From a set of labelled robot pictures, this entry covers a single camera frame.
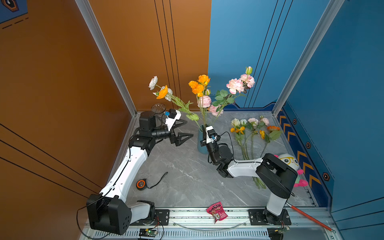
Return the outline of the orange yellow small flower stem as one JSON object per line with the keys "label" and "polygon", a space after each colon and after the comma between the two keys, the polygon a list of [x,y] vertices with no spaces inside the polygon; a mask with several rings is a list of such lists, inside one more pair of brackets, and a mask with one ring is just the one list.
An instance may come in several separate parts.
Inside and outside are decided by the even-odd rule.
{"label": "orange yellow small flower stem", "polygon": [[192,88],[192,92],[193,92],[193,94],[196,96],[196,104],[198,105],[198,100],[197,100],[197,98],[198,98],[198,92],[199,92],[199,83],[198,82],[196,82],[196,81],[190,81],[189,82],[189,85],[190,85],[190,87]]}

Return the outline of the white flower stem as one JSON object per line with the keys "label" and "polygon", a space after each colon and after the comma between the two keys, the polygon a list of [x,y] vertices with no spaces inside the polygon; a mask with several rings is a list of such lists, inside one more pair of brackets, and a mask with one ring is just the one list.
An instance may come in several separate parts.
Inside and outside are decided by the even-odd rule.
{"label": "white flower stem", "polygon": [[199,120],[200,120],[200,117],[196,114],[196,113],[193,113],[191,110],[190,110],[190,105],[193,104],[191,103],[190,101],[188,101],[187,103],[185,103],[183,100],[181,100],[179,97],[173,95],[173,91],[168,88],[167,85],[165,86],[159,86],[158,85],[158,77],[157,76],[154,76],[150,83],[149,83],[149,88],[151,91],[153,91],[155,88],[159,88],[160,90],[159,91],[156,91],[156,92],[153,92],[153,94],[156,96],[156,98],[159,100],[159,99],[165,99],[169,102],[172,102],[173,104],[175,104],[176,106],[178,106],[178,110],[180,112],[183,112],[186,114],[186,117],[191,120],[191,121],[194,121],[198,127],[200,128],[200,125],[199,125]]}

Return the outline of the clear glass vase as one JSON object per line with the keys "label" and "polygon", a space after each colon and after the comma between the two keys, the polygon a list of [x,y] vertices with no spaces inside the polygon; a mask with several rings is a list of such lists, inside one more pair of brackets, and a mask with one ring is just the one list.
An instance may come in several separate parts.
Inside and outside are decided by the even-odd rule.
{"label": "clear glass vase", "polygon": [[155,113],[155,116],[162,120],[163,115],[166,111],[166,106],[162,103],[154,104],[151,107],[151,111]]}

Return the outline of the yellow rose stem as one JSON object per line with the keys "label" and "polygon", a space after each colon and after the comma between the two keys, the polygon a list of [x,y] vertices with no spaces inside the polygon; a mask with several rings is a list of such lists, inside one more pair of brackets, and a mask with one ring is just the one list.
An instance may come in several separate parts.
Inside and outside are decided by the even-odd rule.
{"label": "yellow rose stem", "polygon": [[199,82],[199,92],[198,92],[198,107],[201,110],[203,124],[207,123],[207,112],[208,108],[211,106],[212,100],[210,97],[210,90],[208,85],[210,83],[210,78],[207,75],[200,75],[198,78]]}

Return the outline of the cream pink rose stem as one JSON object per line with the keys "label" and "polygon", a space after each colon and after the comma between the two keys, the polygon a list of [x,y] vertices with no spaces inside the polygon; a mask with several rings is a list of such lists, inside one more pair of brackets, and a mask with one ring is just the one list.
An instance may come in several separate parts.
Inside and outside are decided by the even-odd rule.
{"label": "cream pink rose stem", "polygon": [[264,117],[260,116],[258,119],[256,118],[250,118],[248,119],[248,127],[250,127],[251,133],[250,135],[246,138],[246,144],[248,146],[248,142],[251,142],[251,135],[253,130],[264,130],[267,132],[267,127],[270,125],[270,121]]}

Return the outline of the orange gerbera stem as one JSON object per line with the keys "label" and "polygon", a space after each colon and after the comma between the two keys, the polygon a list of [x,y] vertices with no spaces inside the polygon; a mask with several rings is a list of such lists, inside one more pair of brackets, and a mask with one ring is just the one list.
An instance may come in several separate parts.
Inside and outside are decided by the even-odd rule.
{"label": "orange gerbera stem", "polygon": [[279,127],[268,126],[266,134],[267,134],[267,141],[269,144],[270,142],[276,141],[281,136],[282,132]]}

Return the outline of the yellow poppy flower stem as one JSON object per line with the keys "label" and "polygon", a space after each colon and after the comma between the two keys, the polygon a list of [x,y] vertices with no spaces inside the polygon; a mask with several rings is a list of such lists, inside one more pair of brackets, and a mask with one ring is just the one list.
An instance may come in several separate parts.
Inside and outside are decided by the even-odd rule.
{"label": "yellow poppy flower stem", "polygon": [[255,159],[255,156],[254,156],[254,144],[255,144],[255,138],[258,137],[260,138],[263,143],[264,143],[264,147],[263,147],[263,150],[260,154],[260,157],[263,156],[266,148],[267,148],[267,145],[268,145],[268,141],[267,141],[267,134],[264,130],[253,130],[252,132],[252,135],[251,135],[251,144],[252,144],[252,149],[251,149],[251,156],[253,159]]}

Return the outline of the pink rose spray stem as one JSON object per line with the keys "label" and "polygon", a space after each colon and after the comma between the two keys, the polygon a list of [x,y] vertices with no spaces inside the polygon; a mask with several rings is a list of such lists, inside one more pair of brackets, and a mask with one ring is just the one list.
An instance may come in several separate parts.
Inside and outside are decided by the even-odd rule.
{"label": "pink rose spray stem", "polygon": [[222,115],[226,106],[234,104],[236,98],[244,97],[247,91],[255,86],[256,81],[252,73],[253,68],[251,66],[246,67],[245,73],[239,78],[229,80],[226,84],[226,89],[217,91],[214,101],[209,107],[212,115],[215,116],[212,124]]}

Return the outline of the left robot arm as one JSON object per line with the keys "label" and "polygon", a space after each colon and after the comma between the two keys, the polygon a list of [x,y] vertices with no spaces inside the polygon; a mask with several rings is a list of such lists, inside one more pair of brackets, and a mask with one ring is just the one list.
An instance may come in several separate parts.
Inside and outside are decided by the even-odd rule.
{"label": "left robot arm", "polygon": [[134,179],[147,160],[156,144],[169,139],[175,146],[182,145],[193,134],[178,133],[175,129],[187,123],[182,120],[181,112],[170,109],[165,112],[165,122],[158,126],[156,114],[142,112],[139,127],[129,140],[126,155],[113,177],[99,194],[90,195],[86,203],[91,229],[108,234],[123,235],[128,227],[137,221],[155,221],[155,204],[150,201],[138,201],[134,205],[126,204],[127,195]]}

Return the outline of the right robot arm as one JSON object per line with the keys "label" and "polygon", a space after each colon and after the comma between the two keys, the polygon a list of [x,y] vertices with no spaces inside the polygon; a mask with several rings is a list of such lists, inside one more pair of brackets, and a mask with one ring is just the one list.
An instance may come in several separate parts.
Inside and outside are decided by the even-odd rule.
{"label": "right robot arm", "polygon": [[228,145],[219,144],[221,139],[212,126],[205,128],[206,136],[201,146],[207,147],[212,164],[224,178],[255,177],[259,178],[271,191],[267,206],[263,211],[264,221],[268,225],[280,225],[286,219],[285,205],[292,195],[298,178],[298,162],[289,154],[276,157],[265,154],[255,160],[237,161]]}

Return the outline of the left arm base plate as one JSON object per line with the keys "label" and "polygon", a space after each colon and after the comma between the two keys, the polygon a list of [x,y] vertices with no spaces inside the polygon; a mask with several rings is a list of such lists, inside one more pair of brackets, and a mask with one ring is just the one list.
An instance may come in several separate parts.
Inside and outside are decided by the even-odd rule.
{"label": "left arm base plate", "polygon": [[130,226],[156,226],[158,222],[164,227],[169,225],[170,210],[156,209],[154,220],[138,220],[130,224]]}

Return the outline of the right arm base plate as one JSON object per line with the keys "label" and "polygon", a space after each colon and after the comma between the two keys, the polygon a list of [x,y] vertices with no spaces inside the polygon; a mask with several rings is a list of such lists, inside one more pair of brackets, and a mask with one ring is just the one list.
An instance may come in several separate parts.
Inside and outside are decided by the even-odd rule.
{"label": "right arm base plate", "polygon": [[249,209],[248,213],[252,226],[290,226],[292,224],[286,209],[283,209],[279,216],[275,216],[267,209]]}

